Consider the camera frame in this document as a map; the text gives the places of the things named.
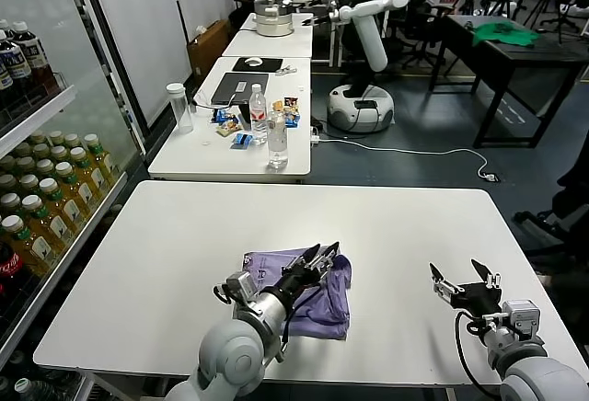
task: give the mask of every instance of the office chair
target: office chair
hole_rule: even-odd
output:
[[[529,221],[544,232],[559,239],[562,243],[531,249],[525,255],[534,258],[554,258],[554,264],[580,264],[587,266],[589,261],[589,132],[585,138],[583,148],[572,169],[558,180],[564,189],[552,199],[550,211],[533,214],[532,212],[517,212],[514,215],[516,223]],[[552,215],[560,219],[549,223]]]

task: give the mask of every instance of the table leg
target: table leg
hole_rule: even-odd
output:
[[[435,61],[435,66],[432,70],[432,77],[430,78],[430,92],[433,91],[433,88],[435,87],[435,82],[437,81],[438,75],[440,74],[440,68],[442,67],[442,62],[444,61],[444,52],[445,45],[444,41],[442,41],[442,43],[440,44],[440,52],[438,53],[438,59]]]
[[[554,118],[554,115],[559,110],[560,104],[562,104],[564,99],[571,92],[571,89],[577,79],[577,75],[581,72],[581,69],[582,68],[575,67],[569,71],[569,74],[562,83],[562,86],[560,86],[558,93],[552,99],[552,102],[550,102],[550,106],[548,107],[546,114],[543,118],[541,118],[540,125],[537,127],[537,130],[534,133],[532,140],[530,141],[530,148],[536,148],[536,145],[540,142],[540,139],[542,139],[542,136],[548,129],[552,119]]]
[[[506,88],[504,87],[495,92],[495,96],[493,97],[493,100],[489,105],[489,109],[487,110],[487,115],[485,116],[485,119],[480,125],[480,130],[477,134],[477,137],[475,138],[475,142],[472,144],[472,146],[474,146],[475,148],[480,148],[480,144],[487,135],[487,131],[489,130],[489,127],[493,122],[495,113],[497,113],[497,109],[501,105],[501,99],[503,99],[503,96],[505,95],[505,90]]]

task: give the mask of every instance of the beverage bottle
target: beverage bottle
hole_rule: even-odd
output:
[[[77,197],[82,199],[88,215],[91,215],[98,207],[98,196],[94,193],[96,187],[92,184],[93,188],[90,188],[87,181],[84,178],[79,178],[77,172],[74,171],[74,167],[68,162],[62,162],[55,166],[57,176],[60,177],[64,184],[64,189],[69,190],[72,194],[77,194]]]
[[[52,159],[55,164],[59,164],[60,162],[69,162],[70,161],[70,152],[67,151],[63,145],[54,146],[51,149]]]
[[[2,220],[2,229],[10,235],[10,247],[18,254],[25,266],[37,277],[43,277],[49,266],[31,250],[30,230],[17,215],[10,215]]]
[[[10,28],[8,21],[0,19],[0,29],[4,31],[6,37],[12,40],[15,37],[15,32]]]
[[[42,159],[37,162],[37,173],[39,173],[40,178],[57,178],[55,165],[49,159]]]
[[[31,145],[37,145],[39,143],[48,143],[47,137],[42,130],[35,130],[29,136],[29,143]]]
[[[119,175],[121,174],[119,167],[115,164],[110,153],[102,147],[96,134],[87,134],[84,137],[84,141],[86,142],[88,151],[92,154],[92,158],[96,162],[96,165],[100,168],[102,176],[113,187],[117,178],[119,178]]]
[[[30,213],[30,227],[46,236],[49,244],[62,252],[72,243],[74,233],[61,215],[49,211],[39,196],[31,194],[22,200],[22,207]]]
[[[9,215],[2,221],[2,227],[12,236],[11,245],[23,257],[25,264],[37,260],[37,264],[29,265],[35,275],[42,276],[49,270],[55,251],[42,235],[30,230],[17,215]]]
[[[40,190],[45,196],[47,208],[61,214],[70,228],[75,228],[78,232],[84,227],[87,221],[86,207],[83,206],[81,199],[77,198],[77,193],[71,195],[69,190],[64,192],[54,178],[44,178],[40,183]]]
[[[35,81],[29,63],[20,47],[8,40],[5,32],[0,29],[0,60],[10,73],[12,80],[25,93],[35,88]]]
[[[5,376],[0,376],[0,399],[2,401],[19,401],[15,385]]]
[[[20,186],[29,194],[40,196],[39,179],[34,174],[27,174],[20,178]]]
[[[49,145],[46,143],[37,143],[33,146],[33,155],[37,160],[46,159],[51,155]]]
[[[15,159],[12,155],[5,155],[0,159],[0,169],[2,169],[7,174],[16,174],[17,159]]]
[[[14,151],[15,151],[15,155],[17,155],[17,157],[33,156],[33,149],[26,142],[19,143],[17,146],[15,146]]]
[[[77,172],[82,180],[87,182],[88,186],[98,196],[101,201],[104,199],[109,192],[109,183],[102,176],[100,168],[93,166],[90,163],[90,159],[87,156],[84,148],[76,147],[73,148],[70,155],[74,160]]]
[[[64,144],[67,149],[72,150],[78,146],[82,146],[82,141],[80,141],[77,134],[71,133],[65,135]]]
[[[2,61],[0,61],[0,108],[12,111],[14,107],[17,107],[17,101],[20,96],[10,73]]]
[[[268,116],[269,165],[279,169],[288,164],[288,139],[286,118],[281,110],[273,110]]]
[[[14,302],[19,296],[28,296],[28,290],[35,289],[39,284],[39,278],[25,263],[26,261],[11,245],[5,241],[0,242],[0,282],[9,302]]]
[[[49,140],[53,146],[59,146],[64,144],[64,134],[59,130],[49,133]]]
[[[27,175],[33,174],[37,165],[35,164],[35,159],[28,155],[27,157],[21,157],[17,160],[17,168],[21,175]]]
[[[59,91],[59,86],[55,76],[53,76],[53,70],[49,65],[40,39],[29,31],[26,22],[15,22],[13,28],[15,36],[12,41],[18,44],[25,53],[36,84],[45,86],[49,93]]]
[[[15,384],[20,401],[66,401],[64,393],[44,381],[31,381],[21,378]]]
[[[266,123],[266,98],[261,93],[261,85],[251,86],[249,98],[249,116],[251,118],[251,132],[253,143],[262,144],[268,139],[268,125]]]

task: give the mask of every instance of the white table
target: white table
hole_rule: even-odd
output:
[[[531,299],[541,309],[539,335],[549,355],[589,381],[505,221],[489,195],[474,189],[143,182],[34,361],[100,373],[101,384],[104,373],[188,375],[203,335],[231,316],[212,288],[240,268],[244,253],[336,240],[352,263],[347,339],[291,338],[288,359],[273,363],[266,378],[469,384],[454,342],[456,311],[433,293],[428,263],[465,283],[479,280],[470,264],[476,258],[502,274],[503,299]],[[482,384],[497,384],[479,340],[462,338],[471,371]]]
[[[226,72],[231,72],[237,58],[222,57],[202,84],[205,99],[210,99]],[[301,119],[298,128],[288,130],[288,165],[281,171],[268,168],[268,145],[251,145],[246,150],[230,146],[235,135],[222,137],[211,123],[213,111],[198,108],[192,114],[194,131],[169,135],[149,166],[151,178],[224,182],[296,182],[311,170],[311,68],[307,58],[284,59],[297,73],[270,74],[265,97],[269,103],[284,97],[298,97]],[[239,114],[239,108],[230,111]]]
[[[223,56],[310,58],[313,54],[313,26],[303,26],[302,21],[311,17],[310,13],[293,13],[294,32],[288,36],[261,36],[256,31],[242,29],[225,49]]]

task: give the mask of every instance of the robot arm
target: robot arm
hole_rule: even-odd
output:
[[[266,367],[274,359],[283,361],[287,341],[280,338],[283,321],[294,314],[304,290],[320,286],[338,248],[339,243],[309,248],[284,268],[276,284],[259,292],[248,272],[236,272],[215,286],[217,298],[235,303],[233,319],[204,336],[198,367],[187,381],[172,388],[166,401],[231,401],[256,389]]]
[[[540,310],[529,300],[508,301],[499,306],[501,276],[472,260],[484,282],[456,286],[444,279],[430,264],[433,290],[455,309],[464,309],[456,318],[458,354],[468,377],[491,399],[503,401],[589,401],[589,388],[583,377],[569,366],[548,357],[544,341],[537,335]],[[459,344],[459,319],[471,321],[468,333],[479,337],[488,350],[491,368],[502,378],[500,395],[489,394],[466,368]]]

